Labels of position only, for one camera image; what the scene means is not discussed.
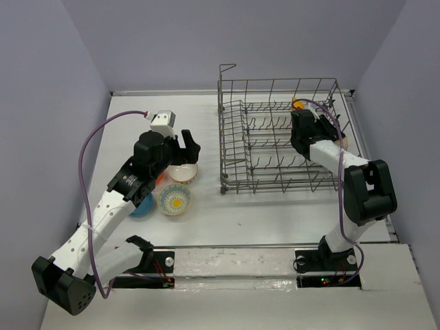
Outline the beige bowl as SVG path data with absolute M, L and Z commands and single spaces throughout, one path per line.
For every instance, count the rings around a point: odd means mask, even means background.
M 344 136 L 342 138 L 342 142 L 340 142 L 339 140 L 336 140 L 334 142 L 335 145 L 337 145 L 338 147 L 342 147 L 345 151 L 347 151 L 349 149 L 349 140 L 347 136 Z

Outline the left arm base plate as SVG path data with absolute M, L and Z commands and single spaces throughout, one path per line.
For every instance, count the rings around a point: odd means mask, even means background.
M 116 277 L 113 289 L 173 289 L 175 252 L 154 250 L 149 263 L 140 264 Z

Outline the yellow bowl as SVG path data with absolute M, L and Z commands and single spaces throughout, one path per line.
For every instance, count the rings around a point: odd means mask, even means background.
M 291 99 L 291 110 L 297 111 L 297 110 L 303 110 L 305 108 L 305 104 L 301 101 L 298 101 L 297 98 Z

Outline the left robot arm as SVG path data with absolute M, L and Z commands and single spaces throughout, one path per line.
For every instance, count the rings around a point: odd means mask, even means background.
M 191 132 L 164 137 L 147 131 L 134 144 L 133 155 L 108 183 L 94 210 L 73 235 L 50 257 L 38 257 L 31 270 L 38 291 L 72 316 L 82 313 L 99 285 L 112 281 L 127 270 L 147 270 L 153 259 L 153 245 L 133 235 L 99 261 L 100 251 L 116 228 L 146 200 L 156 180 L 170 165 L 195 164 L 201 147 Z

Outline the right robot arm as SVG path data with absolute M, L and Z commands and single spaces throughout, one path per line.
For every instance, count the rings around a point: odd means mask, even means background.
M 397 209 L 388 164 L 368 160 L 344 148 L 346 135 L 333 116 L 309 109 L 291 113 L 291 145 L 306 160 L 321 165 L 338 179 L 338 225 L 318 248 L 299 252 L 294 267 L 301 273 L 326 272 L 347 259 L 359 238 L 375 222 Z

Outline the orange bowl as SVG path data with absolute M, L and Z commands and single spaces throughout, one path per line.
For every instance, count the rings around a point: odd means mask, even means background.
M 161 173 L 161 174 L 157 177 L 157 179 L 155 180 L 156 183 L 160 182 L 160 181 L 163 179 L 163 177 L 164 177 L 164 173 Z

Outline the white bowl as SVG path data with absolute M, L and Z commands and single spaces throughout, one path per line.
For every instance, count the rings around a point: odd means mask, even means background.
M 174 182 L 188 184 L 196 178 L 198 170 L 197 164 L 171 165 L 168 167 L 168 175 Z

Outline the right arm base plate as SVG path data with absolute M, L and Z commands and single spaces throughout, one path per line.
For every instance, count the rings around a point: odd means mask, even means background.
M 353 249 L 330 255 L 317 249 L 296 250 L 292 265 L 299 288 L 361 287 L 359 274 L 350 280 L 358 270 Z

